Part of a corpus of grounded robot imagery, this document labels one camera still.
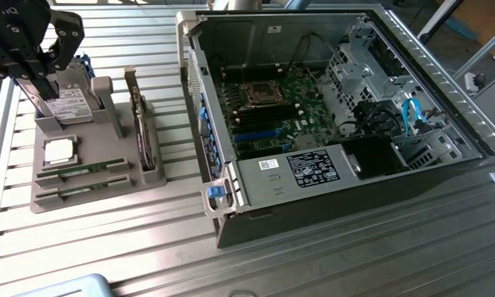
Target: blue plastic clip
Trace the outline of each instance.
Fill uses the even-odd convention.
[[[224,186],[215,186],[215,187],[209,187],[207,189],[207,197],[208,198],[219,198],[219,197],[223,197],[223,196],[226,196]]]

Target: metal slotted table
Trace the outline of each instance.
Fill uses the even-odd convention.
[[[203,214],[180,89],[173,15],[204,6],[65,6],[79,52],[128,100],[137,66],[153,102],[165,187],[41,214],[29,211],[33,107],[9,80],[0,98],[0,296],[91,273],[117,296],[495,296],[495,159],[418,198],[227,249]],[[47,48],[55,40],[45,39]]]

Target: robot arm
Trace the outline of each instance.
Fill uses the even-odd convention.
[[[49,24],[57,41],[44,52]],[[67,69],[83,39],[77,14],[52,10],[45,0],[0,0],[0,79],[11,76],[24,89],[33,87],[43,100],[59,98],[55,73]]]

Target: cpu socket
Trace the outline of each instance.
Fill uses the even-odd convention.
[[[252,82],[242,85],[242,89],[247,91],[248,104],[247,107],[264,107],[284,103],[284,98],[275,81]]]

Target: hard drive label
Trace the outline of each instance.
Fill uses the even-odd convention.
[[[80,88],[61,89],[59,92],[59,99],[47,100],[47,106],[59,120],[92,115],[92,110]]]
[[[288,163],[299,187],[311,187],[340,179],[326,150],[288,156]]]

